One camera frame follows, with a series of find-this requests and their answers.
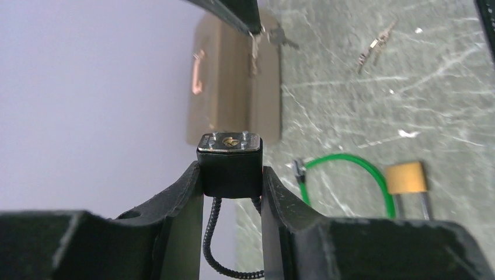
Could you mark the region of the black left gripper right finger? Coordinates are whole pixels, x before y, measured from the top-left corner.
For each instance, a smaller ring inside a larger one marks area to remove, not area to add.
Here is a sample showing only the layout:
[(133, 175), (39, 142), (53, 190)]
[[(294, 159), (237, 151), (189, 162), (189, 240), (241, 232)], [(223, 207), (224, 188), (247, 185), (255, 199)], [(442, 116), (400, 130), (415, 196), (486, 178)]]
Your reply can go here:
[(472, 235), (444, 220), (332, 218), (265, 167), (262, 246), (266, 279), (493, 279)]

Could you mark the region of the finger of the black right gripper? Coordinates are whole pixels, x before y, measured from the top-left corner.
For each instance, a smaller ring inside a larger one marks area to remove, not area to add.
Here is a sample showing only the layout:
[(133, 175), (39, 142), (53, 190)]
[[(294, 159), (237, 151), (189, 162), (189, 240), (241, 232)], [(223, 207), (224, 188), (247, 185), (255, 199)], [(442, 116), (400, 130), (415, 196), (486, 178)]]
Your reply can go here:
[(475, 0), (475, 7), (494, 62), (494, 0)]
[(244, 35), (256, 36), (263, 32), (256, 0), (188, 0), (188, 2), (212, 13)]

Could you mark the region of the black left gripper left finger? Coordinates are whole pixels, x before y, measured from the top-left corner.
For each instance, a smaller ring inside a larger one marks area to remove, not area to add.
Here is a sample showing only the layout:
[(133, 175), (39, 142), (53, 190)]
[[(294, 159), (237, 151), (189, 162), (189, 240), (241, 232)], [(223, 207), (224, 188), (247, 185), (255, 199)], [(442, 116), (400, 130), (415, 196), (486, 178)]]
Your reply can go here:
[(200, 168), (116, 219), (89, 211), (1, 212), (2, 279), (198, 279)]

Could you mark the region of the black cable padlock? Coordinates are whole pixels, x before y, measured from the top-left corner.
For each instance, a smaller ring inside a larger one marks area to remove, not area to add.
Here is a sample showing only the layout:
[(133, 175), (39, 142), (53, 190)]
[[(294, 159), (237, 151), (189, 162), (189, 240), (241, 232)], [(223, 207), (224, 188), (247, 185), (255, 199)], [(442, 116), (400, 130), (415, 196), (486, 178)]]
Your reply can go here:
[(207, 264), (217, 273), (233, 279), (264, 278), (264, 270), (240, 272), (223, 266), (212, 254), (211, 242), (222, 200), (249, 198), (261, 213), (263, 141), (249, 131), (204, 134), (197, 146), (197, 160), (203, 193), (212, 198), (202, 249)]

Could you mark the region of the silver key bunch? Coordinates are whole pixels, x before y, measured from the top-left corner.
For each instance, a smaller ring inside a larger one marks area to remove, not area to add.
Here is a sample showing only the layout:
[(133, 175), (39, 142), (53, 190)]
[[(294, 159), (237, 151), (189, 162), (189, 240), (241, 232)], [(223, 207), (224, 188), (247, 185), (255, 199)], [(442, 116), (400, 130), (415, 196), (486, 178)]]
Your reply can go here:
[(378, 58), (383, 52), (388, 40), (391, 37), (391, 33), (395, 25), (399, 19), (395, 19), (386, 29), (381, 31), (377, 37), (370, 43), (368, 47), (366, 47), (359, 55), (358, 57), (358, 62), (357, 62), (357, 68), (356, 68), (356, 73), (360, 74), (363, 66), (366, 64), (368, 61), (368, 58), (372, 54), (373, 51), (376, 52), (376, 56), (373, 60), (373, 64), (376, 65), (378, 62)]

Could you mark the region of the brown plastic toolbox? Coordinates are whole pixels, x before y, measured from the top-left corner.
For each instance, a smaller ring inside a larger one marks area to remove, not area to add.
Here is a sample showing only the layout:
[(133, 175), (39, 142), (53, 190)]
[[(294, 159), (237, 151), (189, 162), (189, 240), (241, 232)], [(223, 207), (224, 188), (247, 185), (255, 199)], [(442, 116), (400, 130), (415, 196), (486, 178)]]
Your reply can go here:
[(281, 51), (263, 36), (257, 59), (252, 39), (208, 13), (196, 26), (186, 141), (249, 131), (266, 144), (281, 140)]

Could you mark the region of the brass padlock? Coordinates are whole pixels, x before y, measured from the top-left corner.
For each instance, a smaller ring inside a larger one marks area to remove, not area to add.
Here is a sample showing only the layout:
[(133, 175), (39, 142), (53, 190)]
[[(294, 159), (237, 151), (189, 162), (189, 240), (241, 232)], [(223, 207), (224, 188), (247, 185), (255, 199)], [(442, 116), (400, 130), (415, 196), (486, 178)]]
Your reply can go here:
[(401, 195), (418, 194), (421, 198), (421, 209), (424, 219), (433, 219), (427, 180), (421, 161), (388, 166), (385, 169), (385, 178), (387, 191), (392, 197), (397, 218), (402, 218), (403, 216)]

